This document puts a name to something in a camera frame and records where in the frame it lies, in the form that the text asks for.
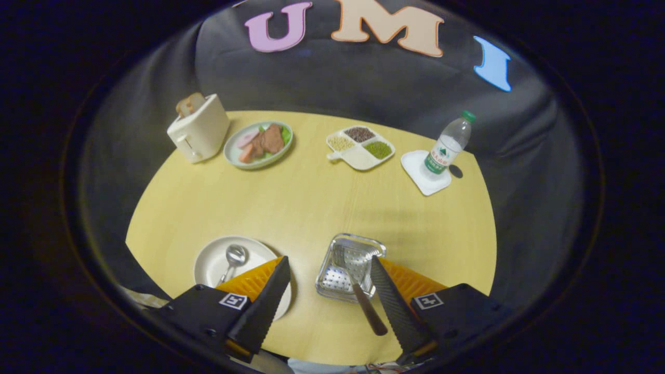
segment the white coaster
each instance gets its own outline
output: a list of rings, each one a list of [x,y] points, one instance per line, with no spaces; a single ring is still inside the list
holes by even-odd
[[[422,175],[420,167],[428,154],[429,152],[426,150],[415,150],[413,152],[407,152],[402,156],[402,167],[425,196],[443,190],[448,187],[452,181],[448,169],[445,169],[444,172],[441,173],[441,178],[437,180],[430,180]]]

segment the water bottle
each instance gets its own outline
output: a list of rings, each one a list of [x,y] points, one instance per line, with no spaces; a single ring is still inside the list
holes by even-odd
[[[446,126],[420,167],[427,179],[437,180],[442,177],[442,173],[469,142],[471,123],[474,121],[473,113],[465,110],[461,117]]]

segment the round table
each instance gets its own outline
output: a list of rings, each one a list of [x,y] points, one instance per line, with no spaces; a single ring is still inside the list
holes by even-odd
[[[227,138],[254,122],[286,122],[295,142],[285,157],[261,170],[240,170],[217,156],[190,164],[177,150],[157,171],[130,223],[126,243],[146,273],[170,296],[194,285],[194,262],[213,239],[242,235],[287,255],[293,298],[263,349],[315,363],[358,365],[393,361],[401,348],[392,331],[378,337],[357,304],[315,290],[333,236],[347,232],[386,245],[386,258],[442,284],[468,283],[486,295],[494,279],[496,236],[487,187],[472,154],[450,186],[425,197],[400,157],[434,141],[403,130],[348,118],[299,112],[228,112]],[[329,162],[325,138],[365,125],[388,139],[395,155],[359,172]],[[372,299],[386,325],[378,296]]]

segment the pink letter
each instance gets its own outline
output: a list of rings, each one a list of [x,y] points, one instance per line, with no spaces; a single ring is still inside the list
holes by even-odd
[[[268,35],[268,20],[273,12],[258,15],[247,22],[249,42],[259,52],[285,51],[294,47],[305,37],[305,10],[312,6],[311,1],[288,5],[282,8],[289,18],[289,31],[281,39],[272,39]]]

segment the metal tray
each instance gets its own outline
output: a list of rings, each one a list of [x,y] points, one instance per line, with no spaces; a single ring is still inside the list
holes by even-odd
[[[328,246],[328,252],[319,270],[316,288],[319,295],[357,303],[346,272],[333,265],[333,249],[341,247],[348,271],[370,299],[376,290],[370,278],[372,256],[386,257],[386,246],[370,238],[353,234],[337,234]]]

